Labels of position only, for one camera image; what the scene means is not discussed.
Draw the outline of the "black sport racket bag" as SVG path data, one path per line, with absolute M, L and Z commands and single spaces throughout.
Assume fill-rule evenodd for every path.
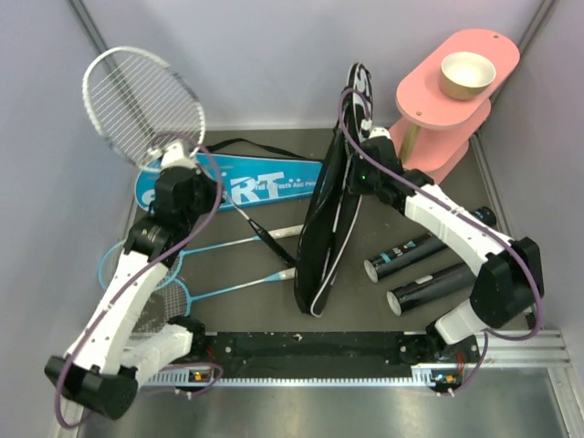
M 357 92 L 342 99 L 342 115 L 333 128 L 297 247 L 294 296 L 300 311 L 314 318 L 327 304 L 361 202 L 346 179 L 355 153 L 348 139 L 366 139 L 368 131 L 361 123 L 373 106 L 371 74 L 362 63 L 349 68 L 347 86 Z

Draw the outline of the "gold white bowl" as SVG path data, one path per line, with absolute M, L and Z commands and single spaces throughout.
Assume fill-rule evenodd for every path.
M 439 87 L 448 98 L 467 101 L 486 90 L 496 78 L 494 64 L 468 51 L 446 56 L 441 64 Z

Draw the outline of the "black grip badminton racket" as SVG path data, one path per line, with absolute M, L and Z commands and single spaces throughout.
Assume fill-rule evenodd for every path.
M 186 141 L 195 168 L 218 184 L 210 213 L 194 226 L 156 224 L 148 215 L 133 226 L 125 250 L 143 252 L 151 265 L 171 265 L 224 201 L 221 171 L 204 146 L 204 109 L 192 87 L 168 62 L 138 47 L 114 47 L 93 59 L 83 74 L 82 99 L 97 134 L 124 161 L 142 172 L 151 161 L 149 149 L 172 140 Z M 161 172 L 154 172 L 157 179 Z

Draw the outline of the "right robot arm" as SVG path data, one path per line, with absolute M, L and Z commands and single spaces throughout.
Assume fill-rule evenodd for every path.
M 530 306 L 541 307 L 541 257 L 532 239 L 515 240 L 493 230 L 449 198 L 430 176 L 404 170 L 386 130 L 349 144 L 357 153 L 352 179 L 357 191 L 377 196 L 422 225 L 474 275 L 471 296 L 429 326 L 425 347 L 433 359 L 448 360 L 460 341 L 493 332 Z

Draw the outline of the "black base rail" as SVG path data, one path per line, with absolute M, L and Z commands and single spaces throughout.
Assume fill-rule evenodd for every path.
M 439 347 L 425 333 L 219 332 L 151 378 L 150 388 L 458 387 L 481 350 L 476 337 Z

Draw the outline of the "blue sport racket bag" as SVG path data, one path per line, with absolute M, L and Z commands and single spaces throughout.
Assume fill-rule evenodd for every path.
M 230 199 L 220 208 L 234 204 L 252 207 L 295 200 L 312 195 L 322 167 L 320 162 L 216 154 L 224 189 Z

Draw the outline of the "black shuttlecock tube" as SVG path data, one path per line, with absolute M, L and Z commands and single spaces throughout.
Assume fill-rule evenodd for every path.
M 366 259 L 363 265 L 369 279 L 378 283 L 446 248 L 436 235 L 426 232 Z
M 401 316 L 469 287 L 474 281 L 475 275 L 471 269 L 460 263 L 390 290 L 386 298 L 391 311 L 396 316 Z

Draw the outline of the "pink three-tier shelf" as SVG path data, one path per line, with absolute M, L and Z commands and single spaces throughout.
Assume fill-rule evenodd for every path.
M 494 79 L 471 99 L 453 99 L 441 90 L 443 61 L 469 52 L 494 65 Z M 513 72 L 520 59 L 516 44 L 494 30 L 471 28 L 449 36 L 410 72 L 396 91 L 401 118 L 389 132 L 395 150 L 406 145 L 406 169 L 419 169 L 441 183 L 464 157 L 472 134 L 491 111 L 491 95 Z

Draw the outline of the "blue badminton racket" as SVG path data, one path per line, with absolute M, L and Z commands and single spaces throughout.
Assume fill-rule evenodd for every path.
M 298 225 L 289 226 L 286 228 L 279 228 L 276 230 L 271 230 L 268 233 L 272 237 L 274 237 L 276 240 L 278 240 L 278 239 L 283 239 L 283 238 L 288 238 L 288 237 L 299 235 L 301 230 L 302 230 L 302 227 L 303 227 L 302 224 L 298 224 Z M 178 258 L 174 261 L 172 267 L 169 269 L 168 273 L 166 274 L 166 277 L 159 282 L 159 284 L 155 288 L 155 291 L 163 289 L 164 287 L 167 287 L 168 285 L 171 284 L 171 282 L 173 282 L 177 278 L 180 270 L 182 269 L 184 258 L 187 256 L 200 254 L 203 252 L 212 251 L 212 250 L 216 250 L 216 249 L 223 249 L 223 248 L 227 248 L 228 246 L 234 246 L 234 245 L 240 245 L 240 244 L 244 244 L 244 243 L 255 242 L 255 241 L 259 241 L 259 240 L 260 240 L 260 238 L 258 236 L 255 236 L 255 237 L 247 237 L 244 239 L 239 239 L 239 240 L 235 240 L 232 242 L 227 242 L 227 243 L 222 243 L 222 244 L 217 244 L 217 245 L 208 245 L 208 246 L 199 247 L 199 248 L 195 248 L 195 249 L 183 249 L 182 251 L 179 252 Z M 99 284 L 103 290 L 107 289 L 111 279 L 113 278 L 113 273 L 115 272 L 115 269 L 117 267 L 120 252 L 121 252 L 124 244 L 125 244 L 124 241 L 119 241 L 117 244 L 112 246 L 106 252 L 106 254 L 101 258 L 101 260 L 99 262 L 98 281 L 99 281 Z

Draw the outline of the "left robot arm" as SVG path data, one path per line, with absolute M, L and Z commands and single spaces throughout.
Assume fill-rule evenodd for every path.
M 87 326 L 63 355 L 47 360 L 55 416 L 66 429 L 72 425 L 64 418 L 62 400 L 117 420 L 155 374 L 181 357 L 194 362 L 206 353 L 205 337 L 186 317 L 170 318 L 155 335 L 127 347 L 154 289 L 222 201 L 221 185 L 193 166 L 163 169 L 155 191 L 152 214 L 129 231 L 113 278 Z

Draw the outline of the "white badminton racket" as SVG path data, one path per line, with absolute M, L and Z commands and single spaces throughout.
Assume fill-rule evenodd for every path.
M 192 295 L 186 284 L 179 277 L 176 277 L 166 286 L 157 288 L 150 295 L 139 316 L 138 322 L 130 334 L 130 340 L 145 340 L 153 336 L 160 331 L 171 318 L 189 317 L 191 315 L 192 305 L 196 301 L 207 299 L 209 297 L 217 297 L 222 294 L 256 286 L 262 283 L 290 280 L 294 278 L 295 273 L 295 268 L 289 268 L 264 278 L 236 286 L 221 288 L 200 295 Z

